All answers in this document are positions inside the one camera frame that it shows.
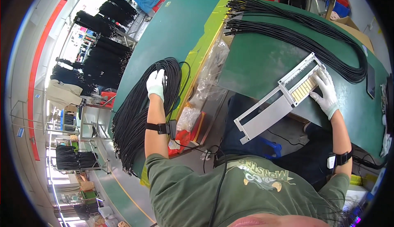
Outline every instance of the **olive green t-shirt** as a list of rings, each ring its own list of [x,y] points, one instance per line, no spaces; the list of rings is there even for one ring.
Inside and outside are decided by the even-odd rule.
[[[303,215],[330,225],[342,210],[349,177],[340,173],[316,192],[299,175],[252,155],[227,155],[214,226],[256,213]],[[208,226],[224,163],[204,175],[152,154],[146,160],[150,202],[160,227]]]

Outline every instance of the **coiled black cable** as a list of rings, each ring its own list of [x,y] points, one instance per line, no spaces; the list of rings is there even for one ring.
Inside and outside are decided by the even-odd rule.
[[[167,77],[167,83],[163,86],[164,112],[168,116],[182,94],[182,92],[179,92],[182,79],[180,63],[175,58],[165,58],[151,65],[115,113],[111,127],[115,153],[119,156],[124,171],[129,175],[133,175],[132,165],[135,156],[144,148],[149,100],[146,81],[153,71],[165,70],[164,75]]]
[[[290,43],[306,52],[314,52],[316,57],[332,67],[348,82],[358,83],[365,78],[363,68],[348,66],[319,43],[289,28],[264,22],[230,19],[227,21],[226,29],[230,29],[230,31],[225,32],[225,35],[259,33]]]
[[[293,21],[298,22],[298,23],[300,23],[312,30],[322,33],[323,35],[326,35],[328,37],[331,37],[336,40],[339,40],[339,41],[349,44],[353,48],[353,50],[355,51],[355,53],[357,55],[360,68],[351,67],[351,66],[348,66],[347,64],[343,63],[342,61],[339,61],[339,62],[334,63],[334,64],[337,64],[337,63],[339,64],[339,65],[337,65],[336,68],[333,67],[334,70],[337,71],[342,77],[344,77],[348,82],[351,82],[351,83],[362,82],[364,80],[364,78],[366,77],[368,62],[367,62],[367,58],[365,56],[364,50],[353,39],[351,39],[350,37],[348,37],[347,35],[345,35],[341,31],[339,31],[337,28],[330,26],[318,19],[306,16],[303,14],[299,14],[296,12],[284,10],[284,9],[275,7],[273,5],[270,5],[270,4],[268,4],[264,1],[261,1],[261,0],[231,0],[228,2],[227,6],[229,8],[231,8],[230,9],[231,14],[229,14],[229,15],[232,18],[235,16],[238,16],[238,15],[269,16],[268,14],[273,14],[273,15],[280,16],[280,17],[283,17],[286,19],[293,20]],[[298,46],[298,45],[296,45],[296,43],[299,43],[300,39],[298,39],[298,40],[295,40],[295,39],[297,39],[297,38],[291,39],[291,41],[293,43],[291,43],[291,42],[288,42],[288,43]]]

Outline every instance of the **beige jacket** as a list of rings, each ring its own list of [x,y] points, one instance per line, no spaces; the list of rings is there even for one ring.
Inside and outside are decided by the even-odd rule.
[[[79,105],[82,101],[82,98],[79,97],[81,92],[81,87],[66,83],[59,84],[58,80],[52,79],[47,87],[46,98],[57,109],[62,110],[69,104]]]

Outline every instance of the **red wall stripe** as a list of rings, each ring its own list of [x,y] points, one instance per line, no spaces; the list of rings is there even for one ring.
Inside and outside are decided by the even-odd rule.
[[[27,118],[29,120],[33,120],[34,83],[36,82],[37,68],[38,68],[38,63],[40,62],[42,50],[44,49],[45,42],[47,41],[49,32],[52,29],[53,23],[55,23],[57,16],[59,16],[59,13],[62,10],[62,8],[64,7],[64,5],[66,4],[66,2],[67,2],[67,0],[61,0],[57,4],[55,10],[53,11],[47,24],[45,25],[44,31],[42,32],[41,38],[38,42],[36,52],[34,53],[32,70],[30,72],[30,78],[29,78],[29,88],[27,90]],[[30,143],[32,145],[34,159],[36,161],[39,161],[40,157],[38,156],[36,139],[34,136],[34,129],[32,129],[34,127],[33,121],[28,121],[28,124],[29,124]]]

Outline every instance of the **blue stool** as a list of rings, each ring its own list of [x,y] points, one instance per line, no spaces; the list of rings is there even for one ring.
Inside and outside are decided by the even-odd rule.
[[[259,137],[260,141],[262,141],[263,143],[267,144],[268,146],[273,148],[273,151],[275,152],[276,157],[270,156],[270,155],[264,155],[266,157],[266,159],[275,159],[275,158],[279,158],[281,157],[281,150],[282,150],[282,146],[279,143],[276,142],[272,142],[272,141],[268,141],[267,139],[263,138],[263,137]]]

